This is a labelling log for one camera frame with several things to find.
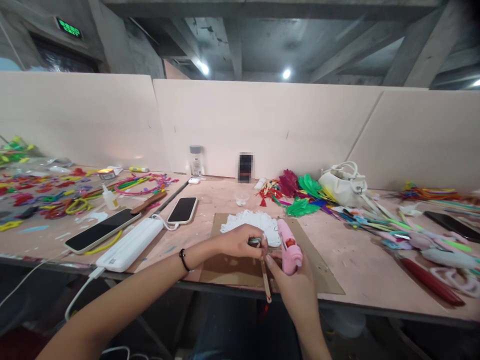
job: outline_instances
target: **hot glue gun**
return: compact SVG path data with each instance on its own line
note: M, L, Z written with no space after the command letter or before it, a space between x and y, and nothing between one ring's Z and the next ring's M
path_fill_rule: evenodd
M278 219L277 224L281 241L281 268L290 276L295 274L297 267L302 266L304 256L285 220Z

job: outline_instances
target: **green exit sign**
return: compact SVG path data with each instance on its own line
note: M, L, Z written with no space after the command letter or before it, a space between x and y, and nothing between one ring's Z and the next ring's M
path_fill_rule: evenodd
M58 16L56 17L56 24L58 25L58 28L70 35L73 35L77 39L83 39L82 32L77 29L75 26L70 25L69 23L66 23L62 19L60 19Z

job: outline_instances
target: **water bottle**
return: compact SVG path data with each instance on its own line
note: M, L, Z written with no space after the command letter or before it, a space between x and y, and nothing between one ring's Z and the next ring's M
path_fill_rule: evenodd
M191 175L196 178L202 177L202 162L200 160L201 150L201 146L190 146L190 171Z

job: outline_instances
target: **white glue bottle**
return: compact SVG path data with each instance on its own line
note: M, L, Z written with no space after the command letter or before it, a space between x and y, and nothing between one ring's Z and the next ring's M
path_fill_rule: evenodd
M117 199L115 199L115 195L113 192L107 189L105 184L101 185L103 187L103 201L105 201L106 207L109 210L115 210L119 207L119 203L117 202Z

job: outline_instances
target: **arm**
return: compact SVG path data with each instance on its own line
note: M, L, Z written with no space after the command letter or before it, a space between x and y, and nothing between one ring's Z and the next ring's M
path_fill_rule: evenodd
M273 258L281 259L282 253L265 256L265 262L280 288L307 359L332 360L320 325L319 302L308 257L303 256L302 266L292 276L286 275Z
M249 238L263 238L262 248L249 246ZM184 260L189 269L195 269L220 253L259 259L266 254L267 248L260 229L242 225L186 249ZM179 254L175 253L130 276L73 316L45 346L37 360L98 359L117 333L186 274Z

